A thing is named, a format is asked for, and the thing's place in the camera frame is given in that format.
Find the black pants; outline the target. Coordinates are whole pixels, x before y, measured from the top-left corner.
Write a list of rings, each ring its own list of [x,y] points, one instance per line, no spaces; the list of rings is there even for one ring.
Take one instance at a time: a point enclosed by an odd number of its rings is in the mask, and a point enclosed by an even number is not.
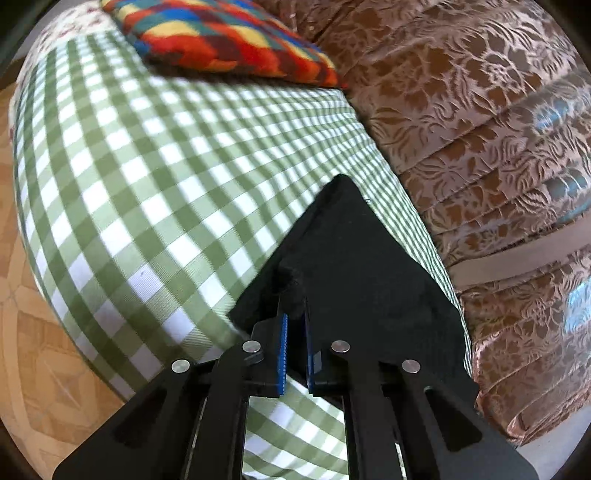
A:
[[[308,318],[311,329],[328,332],[328,342],[415,359],[464,402],[476,400],[458,308],[346,175],[322,188],[228,317],[250,333],[280,310],[291,326]]]

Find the brown floral curtain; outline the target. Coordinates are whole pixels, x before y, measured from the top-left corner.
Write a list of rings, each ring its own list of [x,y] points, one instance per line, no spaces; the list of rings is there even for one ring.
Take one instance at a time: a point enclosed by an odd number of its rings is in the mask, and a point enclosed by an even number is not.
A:
[[[590,401],[590,52],[535,1],[267,1],[332,59],[452,279],[517,445]]]

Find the green checkered bed sheet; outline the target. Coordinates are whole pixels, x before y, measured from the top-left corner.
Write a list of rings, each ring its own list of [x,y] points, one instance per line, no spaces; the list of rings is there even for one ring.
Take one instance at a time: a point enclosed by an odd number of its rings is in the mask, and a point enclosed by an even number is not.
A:
[[[242,339],[229,311],[339,174],[454,296],[420,214],[338,89],[162,73],[104,31],[37,60],[13,105],[35,282],[124,398],[173,358],[213,360]]]

